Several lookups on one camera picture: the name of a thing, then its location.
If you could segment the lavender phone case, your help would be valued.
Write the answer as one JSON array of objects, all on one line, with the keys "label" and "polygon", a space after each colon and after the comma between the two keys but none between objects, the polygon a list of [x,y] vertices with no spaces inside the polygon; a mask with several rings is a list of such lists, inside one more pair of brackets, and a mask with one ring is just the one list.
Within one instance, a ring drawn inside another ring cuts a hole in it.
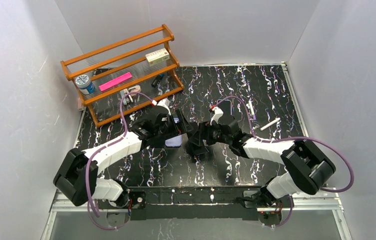
[{"label": "lavender phone case", "polygon": [[179,118],[174,119],[175,125],[176,125],[176,131],[178,132],[177,136],[174,136],[172,138],[169,138],[165,141],[165,147],[167,148],[179,148],[182,146],[182,136],[179,133],[177,123],[179,122]]}]

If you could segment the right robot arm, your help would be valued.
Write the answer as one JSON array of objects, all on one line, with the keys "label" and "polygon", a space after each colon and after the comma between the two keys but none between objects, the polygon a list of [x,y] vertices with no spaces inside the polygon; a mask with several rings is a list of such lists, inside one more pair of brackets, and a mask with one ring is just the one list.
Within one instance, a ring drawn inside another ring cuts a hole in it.
[{"label": "right robot arm", "polygon": [[242,132],[231,115],[213,121],[191,123],[187,132],[192,154],[202,155],[205,146],[227,144],[235,155],[284,165],[286,173],[273,177],[260,188],[258,199],[269,204],[284,196],[304,192],[316,194],[336,172],[333,162],[311,140],[264,142]]}]

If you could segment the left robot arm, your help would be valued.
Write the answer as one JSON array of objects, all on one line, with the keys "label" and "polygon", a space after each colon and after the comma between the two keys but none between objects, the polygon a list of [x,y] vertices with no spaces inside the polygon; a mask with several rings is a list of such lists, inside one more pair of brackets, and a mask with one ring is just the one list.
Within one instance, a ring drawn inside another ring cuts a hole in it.
[{"label": "left robot arm", "polygon": [[146,147],[163,148],[173,137],[193,131],[181,110],[176,110],[178,122],[163,106],[155,106],[151,113],[135,122],[122,135],[97,147],[69,150],[59,167],[53,184],[76,207],[94,200],[119,201],[126,187],[118,180],[98,175],[119,160]]}]

